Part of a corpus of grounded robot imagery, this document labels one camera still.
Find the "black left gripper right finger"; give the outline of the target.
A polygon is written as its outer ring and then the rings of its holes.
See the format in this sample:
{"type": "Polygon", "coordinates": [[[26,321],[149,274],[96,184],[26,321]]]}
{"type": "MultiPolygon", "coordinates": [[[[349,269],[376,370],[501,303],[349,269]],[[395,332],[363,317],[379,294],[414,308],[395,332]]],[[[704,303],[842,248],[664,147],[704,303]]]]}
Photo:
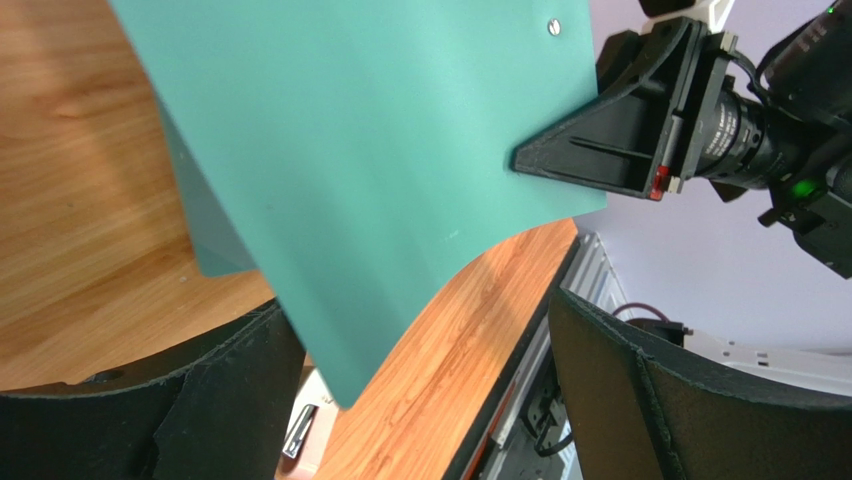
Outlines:
{"type": "Polygon", "coordinates": [[[703,358],[571,292],[553,358],[586,479],[847,479],[851,400],[703,358]]]}

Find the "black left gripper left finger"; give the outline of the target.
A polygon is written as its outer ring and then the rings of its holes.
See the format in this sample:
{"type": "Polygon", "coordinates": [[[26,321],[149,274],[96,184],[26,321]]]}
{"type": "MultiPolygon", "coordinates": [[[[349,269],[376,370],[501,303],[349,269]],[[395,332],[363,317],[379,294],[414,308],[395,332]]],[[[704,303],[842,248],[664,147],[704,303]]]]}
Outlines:
{"type": "Polygon", "coordinates": [[[305,351],[268,301],[76,383],[1,394],[5,479],[271,479],[305,351]]]}

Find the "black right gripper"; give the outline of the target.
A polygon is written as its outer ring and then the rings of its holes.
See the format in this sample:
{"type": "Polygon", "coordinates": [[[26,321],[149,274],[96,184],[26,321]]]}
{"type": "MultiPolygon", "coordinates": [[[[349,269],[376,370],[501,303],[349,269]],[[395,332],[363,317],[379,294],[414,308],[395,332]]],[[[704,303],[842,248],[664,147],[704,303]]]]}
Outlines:
{"type": "Polygon", "coordinates": [[[765,227],[851,275],[851,5],[834,1],[759,61],[734,34],[679,17],[610,36],[598,95],[515,148],[511,168],[660,200],[707,180],[731,202],[765,190],[765,227]]]}

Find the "teal file folder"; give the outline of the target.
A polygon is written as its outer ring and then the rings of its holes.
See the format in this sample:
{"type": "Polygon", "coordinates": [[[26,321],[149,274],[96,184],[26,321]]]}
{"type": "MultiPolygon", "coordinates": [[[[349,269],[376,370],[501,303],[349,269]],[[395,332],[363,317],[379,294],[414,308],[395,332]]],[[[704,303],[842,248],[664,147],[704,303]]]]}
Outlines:
{"type": "Polygon", "coordinates": [[[604,193],[513,172],[597,92],[584,1],[115,1],[337,403],[461,269],[604,193]]]}

